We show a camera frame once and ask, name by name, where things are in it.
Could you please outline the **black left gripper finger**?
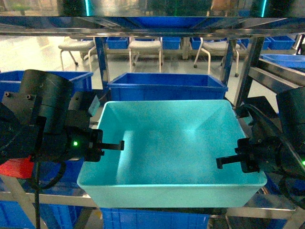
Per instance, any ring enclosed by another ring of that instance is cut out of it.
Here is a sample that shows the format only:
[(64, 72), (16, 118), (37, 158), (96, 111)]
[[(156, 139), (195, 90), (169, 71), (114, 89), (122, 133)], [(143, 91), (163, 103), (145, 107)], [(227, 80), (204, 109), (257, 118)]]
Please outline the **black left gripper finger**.
[(121, 140), (118, 144), (101, 143), (101, 149), (123, 151), (124, 141)]

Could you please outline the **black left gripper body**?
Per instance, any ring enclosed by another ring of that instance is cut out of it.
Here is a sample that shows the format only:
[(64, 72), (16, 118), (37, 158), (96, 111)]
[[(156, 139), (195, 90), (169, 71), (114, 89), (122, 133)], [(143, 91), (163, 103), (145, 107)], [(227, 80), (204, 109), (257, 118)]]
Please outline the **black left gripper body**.
[(93, 142), (97, 132), (90, 128), (91, 118), (87, 111), (69, 111), (67, 113), (64, 130), (67, 144), (64, 158), (71, 160), (84, 157), (88, 161), (98, 162), (100, 155), (93, 155)]

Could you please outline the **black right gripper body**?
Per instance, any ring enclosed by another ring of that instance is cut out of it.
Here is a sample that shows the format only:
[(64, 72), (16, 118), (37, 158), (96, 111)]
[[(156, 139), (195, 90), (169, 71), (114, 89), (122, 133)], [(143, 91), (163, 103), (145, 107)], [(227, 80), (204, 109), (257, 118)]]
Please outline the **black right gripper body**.
[(244, 121), (248, 137), (239, 139), (235, 149), (237, 154), (245, 155), (241, 162), (242, 171), (284, 173), (282, 154), (285, 147), (282, 141), (261, 118), (246, 117)]

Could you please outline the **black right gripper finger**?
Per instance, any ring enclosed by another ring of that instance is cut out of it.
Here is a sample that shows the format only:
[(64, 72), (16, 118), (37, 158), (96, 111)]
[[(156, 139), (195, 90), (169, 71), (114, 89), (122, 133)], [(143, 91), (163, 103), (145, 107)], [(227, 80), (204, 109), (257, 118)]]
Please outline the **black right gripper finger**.
[(242, 161), (242, 155), (226, 156), (216, 158), (216, 164), (218, 169), (223, 169), (223, 165), (232, 164)]

